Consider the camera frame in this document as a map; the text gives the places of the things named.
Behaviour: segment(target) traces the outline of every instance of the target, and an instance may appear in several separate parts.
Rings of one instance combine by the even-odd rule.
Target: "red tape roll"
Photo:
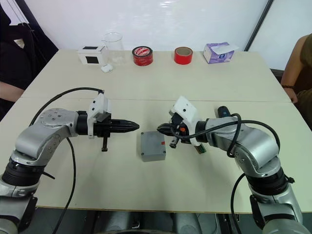
[[[153,62],[153,50],[147,46],[138,46],[132,50],[133,61],[138,66],[147,66]]]
[[[175,49],[175,62],[181,65],[189,64],[192,61],[193,50],[189,47],[178,47]]]

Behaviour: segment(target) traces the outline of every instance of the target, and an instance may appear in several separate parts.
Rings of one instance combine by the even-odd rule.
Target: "robotic arm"
[[[237,118],[231,116],[226,107],[220,107],[218,112],[220,118],[202,121],[197,109],[185,97],[180,97],[169,112],[171,123],[162,124],[157,130],[174,136],[170,144],[172,148],[181,140],[194,146],[209,143],[227,151],[236,133]],[[189,137],[235,121],[236,124]],[[293,181],[284,174],[278,153],[277,143],[268,134],[242,123],[231,157],[246,175],[252,192],[253,217],[263,234],[310,234],[302,225],[301,210],[290,185]]]
[[[0,176],[0,234],[17,234],[27,228],[35,211],[34,197],[41,175],[58,145],[67,137],[88,135],[103,138],[107,151],[110,133],[126,133],[139,125],[122,119],[111,119],[110,102],[100,93],[89,111],[50,109],[18,137],[5,172]]]

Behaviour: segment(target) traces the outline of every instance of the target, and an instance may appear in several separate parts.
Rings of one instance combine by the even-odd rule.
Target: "black cable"
[[[96,89],[96,88],[89,88],[89,87],[81,87],[81,88],[75,88],[75,89],[70,89],[67,90],[61,94],[56,95],[55,97],[51,98],[46,104],[44,104],[40,110],[38,110],[38,112],[35,114],[35,116],[33,117],[33,119],[31,120],[29,126],[33,125],[36,121],[36,119],[38,118],[38,116],[41,114],[41,112],[48,106],[50,105],[52,102],[54,102],[55,100],[59,99],[61,96],[74,92],[74,91],[78,91],[78,90],[93,90],[93,91],[97,91],[99,93],[103,93],[104,91],[101,89]]]
[[[234,225],[236,227],[238,234],[242,234],[242,232],[239,228],[237,219],[236,219],[235,214],[234,214],[234,196],[235,196],[236,188],[244,176],[245,176],[245,173],[241,174],[240,177],[237,179],[237,181],[235,182],[235,185],[233,187],[232,194],[231,194],[231,214],[232,214],[232,218],[234,220]]]
[[[73,168],[74,168],[74,178],[73,178],[73,187],[72,187],[72,191],[70,192],[70,196],[69,196],[69,199],[67,201],[67,204],[65,206],[65,208],[63,209],[63,212],[62,214],[60,215],[59,219],[58,219],[58,223],[56,224],[54,230],[53,230],[53,234],[56,234],[58,229],[59,229],[59,225],[60,223],[62,222],[63,220],[63,217],[67,211],[67,208],[69,206],[69,203],[71,202],[72,200],[72,197],[73,197],[73,194],[74,194],[74,191],[75,191],[75,185],[76,185],[76,160],[75,160],[75,151],[74,151],[74,147],[73,147],[73,144],[72,142],[70,141],[70,139],[67,137],[66,140],[68,141],[69,145],[70,145],[70,148],[72,150],[72,156],[73,156]]]
[[[278,148],[280,149],[280,141],[279,141],[279,137],[276,133],[276,131],[270,127],[269,125],[265,124],[265,123],[262,123],[262,122],[259,122],[259,121],[256,121],[256,120],[242,120],[241,123],[252,123],[252,124],[257,124],[257,125],[261,125],[265,128],[267,128],[268,130],[270,130],[270,132],[274,135],[275,137],[275,141],[278,145]],[[214,130],[217,130],[217,129],[220,129],[220,128],[224,128],[224,127],[227,127],[227,126],[231,126],[231,125],[235,125],[235,124],[238,124],[238,121],[233,121],[233,122],[229,122],[229,123],[224,123],[224,124],[221,124],[221,125],[218,125],[218,126],[215,126],[213,128],[209,128],[209,129],[206,129],[206,130],[203,130],[203,131],[200,131],[198,133],[195,133],[195,134],[192,134],[192,135],[188,135],[188,136],[180,136],[180,135],[177,135],[175,133],[175,129],[173,127],[171,127],[171,133],[173,134],[174,137],[178,138],[178,139],[191,139],[191,138],[195,138],[195,137],[198,137],[200,135],[203,135],[203,134],[207,134],[209,132],[212,132]]]
[[[231,153],[233,147],[235,146],[236,144],[236,141],[237,141],[237,138],[238,138],[238,135],[239,135],[239,132],[240,132],[240,127],[242,125],[242,118],[240,117],[239,114],[232,114],[231,116],[236,116],[237,117],[237,127],[236,127],[236,131],[235,131],[235,134],[234,134],[234,137],[230,143],[230,146],[226,152],[227,156],[228,157],[234,157],[234,155]]]

